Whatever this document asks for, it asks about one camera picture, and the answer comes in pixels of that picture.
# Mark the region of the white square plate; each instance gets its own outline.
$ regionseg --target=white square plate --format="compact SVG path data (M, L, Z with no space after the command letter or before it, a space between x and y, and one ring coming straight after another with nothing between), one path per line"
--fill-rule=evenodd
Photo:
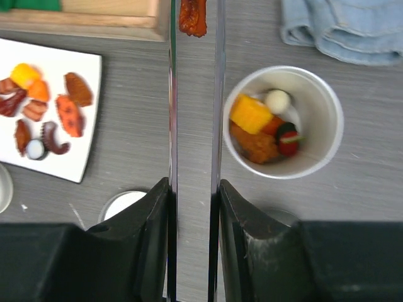
M43 79L48 84L50 94L48 111L41 121L34 122L22 114L23 107L30 102L31 98L26 98L21 103L15 117L8 118L0 115L0 162L18 165L73 182L81 182L93 140L98 111L101 56L4 39L0 39L0 49L3 58L0 66L0 80L9 77L11 71L19 63L27 63L36 67L42 73ZM56 110L55 100L57 95L67 94L64 75L68 72L75 72L80 75L87 82L93 93L93 104L80 108L84 117L84 130L82 137L79 138L70 137L64 131ZM40 138L41 127L44 122L56 122L56 141L59 144L69 142L70 150L64 155L49 152L43 160L30 160L26 155L22 157L16 148L14 138L16 122L21 118L30 127L32 138Z

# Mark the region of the folded cloth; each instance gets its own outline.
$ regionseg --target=folded cloth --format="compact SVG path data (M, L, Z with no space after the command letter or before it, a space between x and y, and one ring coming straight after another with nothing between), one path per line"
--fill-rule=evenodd
M403 61L403 0L282 0L281 38L361 65Z
M39 11L61 11L59 0L0 0L0 11L12 8L37 9Z

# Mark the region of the green cloth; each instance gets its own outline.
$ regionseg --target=green cloth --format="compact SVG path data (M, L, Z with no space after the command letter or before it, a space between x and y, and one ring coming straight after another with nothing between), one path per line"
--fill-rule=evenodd
M61 11L59 0L0 0L0 11L12 8Z

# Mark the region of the yellow cube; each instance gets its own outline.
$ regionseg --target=yellow cube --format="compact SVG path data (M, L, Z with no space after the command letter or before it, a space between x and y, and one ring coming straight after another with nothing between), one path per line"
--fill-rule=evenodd
M268 107L245 94L238 95L230 112L230 119L250 134L258 134L273 117Z
M10 79L25 90L27 90L35 80L39 80L40 78L40 73L26 63L18 64L10 75Z

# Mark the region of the white ball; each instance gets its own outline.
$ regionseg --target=white ball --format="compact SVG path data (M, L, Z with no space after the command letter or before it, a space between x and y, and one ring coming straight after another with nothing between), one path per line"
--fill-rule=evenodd
M271 113L274 115L280 115L284 113L291 103L290 95L282 90L270 91L264 103L269 107Z

